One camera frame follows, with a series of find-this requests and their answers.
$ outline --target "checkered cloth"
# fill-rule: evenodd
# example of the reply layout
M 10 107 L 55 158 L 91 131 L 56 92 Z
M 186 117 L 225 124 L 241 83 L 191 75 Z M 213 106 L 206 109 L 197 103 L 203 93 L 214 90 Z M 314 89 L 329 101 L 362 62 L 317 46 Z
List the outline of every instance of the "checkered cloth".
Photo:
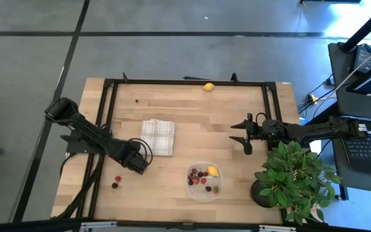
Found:
M 141 139 L 148 143 L 154 155 L 173 155 L 174 134 L 174 122 L 142 121 Z

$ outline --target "plastic container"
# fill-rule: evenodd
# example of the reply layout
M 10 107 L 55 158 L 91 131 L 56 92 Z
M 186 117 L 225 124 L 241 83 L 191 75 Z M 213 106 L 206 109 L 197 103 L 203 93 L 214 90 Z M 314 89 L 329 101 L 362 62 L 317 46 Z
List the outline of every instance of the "plastic container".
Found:
M 210 165 L 216 166 L 218 170 L 218 174 L 219 174 L 218 177 L 212 177 L 208 175 L 206 177 L 200 177 L 198 184 L 193 184 L 191 186 L 188 184 L 189 182 L 188 176 L 190 175 L 190 173 L 192 173 L 191 170 L 193 170 L 193 168 L 197 169 L 197 173 L 199 171 L 205 172 L 207 171 L 207 167 Z M 205 184 L 201 183 L 202 178 L 205 178 L 207 180 Z M 223 190 L 222 184 L 223 184 L 222 171 L 216 164 L 213 164 L 212 162 L 197 162 L 195 164 L 190 165 L 187 168 L 187 173 L 185 174 L 185 188 L 190 198 L 194 200 L 197 200 L 200 202 L 210 202 L 212 200 L 216 200 L 222 194 L 222 190 Z M 211 187 L 210 192 L 208 192 L 205 189 L 205 187 L 207 186 Z M 213 191 L 215 186 L 218 186 L 218 193 L 214 193 Z

